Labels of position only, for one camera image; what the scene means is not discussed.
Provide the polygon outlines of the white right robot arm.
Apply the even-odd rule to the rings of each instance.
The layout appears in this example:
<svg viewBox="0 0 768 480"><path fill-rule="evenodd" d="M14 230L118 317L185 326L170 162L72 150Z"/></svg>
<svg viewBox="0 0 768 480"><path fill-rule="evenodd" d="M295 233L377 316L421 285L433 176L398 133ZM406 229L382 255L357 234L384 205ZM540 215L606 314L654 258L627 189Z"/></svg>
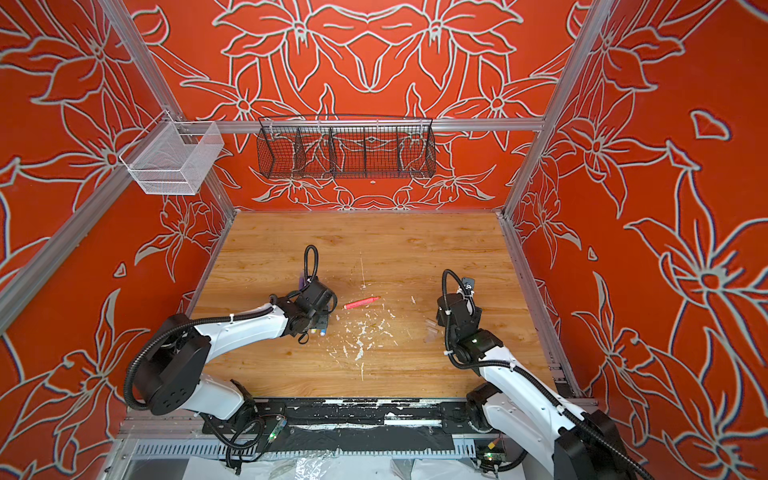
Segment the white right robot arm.
<svg viewBox="0 0 768 480"><path fill-rule="evenodd" d="M463 293L437 300L445 355L485 380L467 395L472 424L509 437L551 479L639 479L641 466L627 454L614 422L545 385L498 337L479 327L481 313Z"/></svg>

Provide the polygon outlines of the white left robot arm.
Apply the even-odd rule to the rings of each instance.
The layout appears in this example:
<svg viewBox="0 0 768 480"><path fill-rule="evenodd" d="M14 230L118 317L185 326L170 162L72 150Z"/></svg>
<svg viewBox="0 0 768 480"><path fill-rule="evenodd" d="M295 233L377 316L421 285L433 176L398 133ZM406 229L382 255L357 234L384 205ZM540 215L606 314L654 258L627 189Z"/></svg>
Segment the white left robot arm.
<svg viewBox="0 0 768 480"><path fill-rule="evenodd" d="M337 305L337 295L314 279L285 296L272 295L249 311L195 320L175 314L129 363L125 402L132 410L155 416L181 409L231 420L249 402L249 392L234 380L207 374L206 365L257 342L286 336L304 340L327 322Z"/></svg>

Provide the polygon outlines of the pink marker pen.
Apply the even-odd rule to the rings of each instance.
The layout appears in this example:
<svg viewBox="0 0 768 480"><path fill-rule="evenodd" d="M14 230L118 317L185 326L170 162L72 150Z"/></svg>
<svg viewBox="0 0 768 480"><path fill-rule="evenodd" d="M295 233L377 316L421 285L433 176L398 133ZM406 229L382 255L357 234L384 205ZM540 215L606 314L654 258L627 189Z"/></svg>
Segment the pink marker pen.
<svg viewBox="0 0 768 480"><path fill-rule="evenodd" d="M364 307L364 306L367 306L367 305L371 305L371 304L379 301L380 299L381 299L380 296L372 296L372 297L368 297L368 298L364 298L364 299L360 299L360 300L356 300L356 301L352 301L352 302L346 303L346 304L343 305L343 308L344 308L344 310L356 309L356 308Z"/></svg>

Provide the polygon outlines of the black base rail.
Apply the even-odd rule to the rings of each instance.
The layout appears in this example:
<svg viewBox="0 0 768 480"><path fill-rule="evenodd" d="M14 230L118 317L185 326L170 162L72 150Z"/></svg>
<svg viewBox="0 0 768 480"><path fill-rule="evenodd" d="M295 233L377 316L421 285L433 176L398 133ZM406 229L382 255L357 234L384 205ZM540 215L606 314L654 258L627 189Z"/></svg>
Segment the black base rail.
<svg viewBox="0 0 768 480"><path fill-rule="evenodd" d="M243 444L251 459L282 453L473 457L497 434L471 423L459 398L258 398L230 420L202 424L206 436Z"/></svg>

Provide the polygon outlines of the aluminium right floor rail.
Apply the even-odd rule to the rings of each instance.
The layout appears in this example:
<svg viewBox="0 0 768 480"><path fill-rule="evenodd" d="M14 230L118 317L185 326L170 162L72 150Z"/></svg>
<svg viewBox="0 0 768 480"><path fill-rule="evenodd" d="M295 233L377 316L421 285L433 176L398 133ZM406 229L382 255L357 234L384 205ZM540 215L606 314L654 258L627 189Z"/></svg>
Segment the aluminium right floor rail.
<svg viewBox="0 0 768 480"><path fill-rule="evenodd" d="M537 286L520 240L510 221L501 212L497 212L496 216L556 390L569 398L584 398L556 335L544 296Z"/></svg>

